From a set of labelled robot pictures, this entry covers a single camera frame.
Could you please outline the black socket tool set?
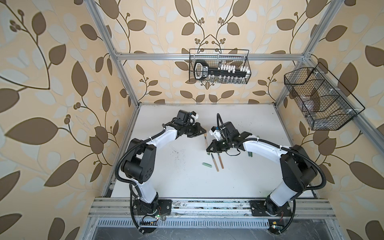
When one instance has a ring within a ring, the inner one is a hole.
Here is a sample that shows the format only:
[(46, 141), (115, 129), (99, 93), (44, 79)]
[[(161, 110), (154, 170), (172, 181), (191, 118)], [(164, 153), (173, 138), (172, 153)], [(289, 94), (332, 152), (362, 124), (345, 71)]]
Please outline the black socket tool set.
[(223, 62), (218, 62), (217, 67), (211, 67), (204, 60), (197, 60), (192, 68), (193, 76), (196, 80), (203, 81), (205, 79), (218, 80), (235, 80), (246, 81), (251, 76), (251, 70), (247, 66), (237, 68), (235, 65), (225, 65)]

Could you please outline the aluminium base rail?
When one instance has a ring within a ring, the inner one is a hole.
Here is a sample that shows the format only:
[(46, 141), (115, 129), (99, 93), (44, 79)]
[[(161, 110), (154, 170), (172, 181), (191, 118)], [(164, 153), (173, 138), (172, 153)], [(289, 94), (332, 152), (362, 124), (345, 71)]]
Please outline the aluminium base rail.
[[(130, 216), (130, 210), (141, 216), (141, 206), (139, 201), (131, 205), (128, 198), (96, 198), (88, 216), (123, 218)], [(276, 215), (269, 215), (264, 199), (160, 198), (157, 213), (176, 218), (336, 219), (331, 204), (323, 199), (297, 199), (295, 206), (288, 203)]]

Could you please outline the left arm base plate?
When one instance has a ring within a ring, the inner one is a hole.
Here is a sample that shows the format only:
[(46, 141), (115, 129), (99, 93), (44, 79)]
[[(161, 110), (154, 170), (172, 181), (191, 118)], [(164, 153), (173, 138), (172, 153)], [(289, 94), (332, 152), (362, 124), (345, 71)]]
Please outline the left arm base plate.
[(154, 200), (151, 204), (147, 204), (140, 200), (135, 200), (133, 203), (133, 210), (136, 211), (140, 216), (168, 216), (172, 211), (172, 200)]

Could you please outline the light green cap lower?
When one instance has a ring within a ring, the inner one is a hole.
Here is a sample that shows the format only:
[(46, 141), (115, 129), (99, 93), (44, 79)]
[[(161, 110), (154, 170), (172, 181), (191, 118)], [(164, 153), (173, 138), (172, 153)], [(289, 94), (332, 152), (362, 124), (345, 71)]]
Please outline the light green cap lower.
[(212, 165), (208, 164), (208, 163), (202, 163), (202, 165), (205, 166), (205, 167), (208, 167), (208, 168), (212, 168)]

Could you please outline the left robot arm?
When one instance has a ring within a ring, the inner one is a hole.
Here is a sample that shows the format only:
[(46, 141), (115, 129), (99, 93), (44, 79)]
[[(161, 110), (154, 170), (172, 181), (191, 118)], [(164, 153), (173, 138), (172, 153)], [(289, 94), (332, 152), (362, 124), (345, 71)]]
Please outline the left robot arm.
[(194, 111), (180, 110), (176, 117), (162, 125), (161, 132), (145, 140), (132, 139), (116, 164), (116, 180), (128, 184), (131, 198), (139, 200), (151, 213), (158, 208), (159, 194), (147, 181), (155, 169), (157, 150), (182, 135), (194, 138), (205, 134), (207, 131), (197, 122), (198, 117)]

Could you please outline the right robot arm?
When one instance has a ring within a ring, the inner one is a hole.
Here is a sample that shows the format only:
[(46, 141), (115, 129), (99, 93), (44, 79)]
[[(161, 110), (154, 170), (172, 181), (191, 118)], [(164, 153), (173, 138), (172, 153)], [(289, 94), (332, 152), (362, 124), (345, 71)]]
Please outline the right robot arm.
[(289, 201), (294, 201), (305, 191), (320, 190), (326, 186), (327, 178), (318, 164), (312, 161), (305, 150), (295, 145), (285, 147), (263, 140), (249, 132), (239, 131), (232, 122), (223, 122), (217, 114), (217, 125), (210, 134), (214, 137), (207, 147), (209, 153), (222, 153), (230, 149), (260, 155), (280, 164), (282, 182), (267, 196), (264, 209), (277, 215)]

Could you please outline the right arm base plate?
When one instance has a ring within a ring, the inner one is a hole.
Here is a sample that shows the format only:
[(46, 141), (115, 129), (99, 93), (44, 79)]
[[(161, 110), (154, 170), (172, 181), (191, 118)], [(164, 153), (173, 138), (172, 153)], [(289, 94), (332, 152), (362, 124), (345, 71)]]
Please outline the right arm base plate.
[(252, 200), (249, 202), (253, 217), (291, 217), (293, 208), (286, 202), (279, 207), (272, 201)]

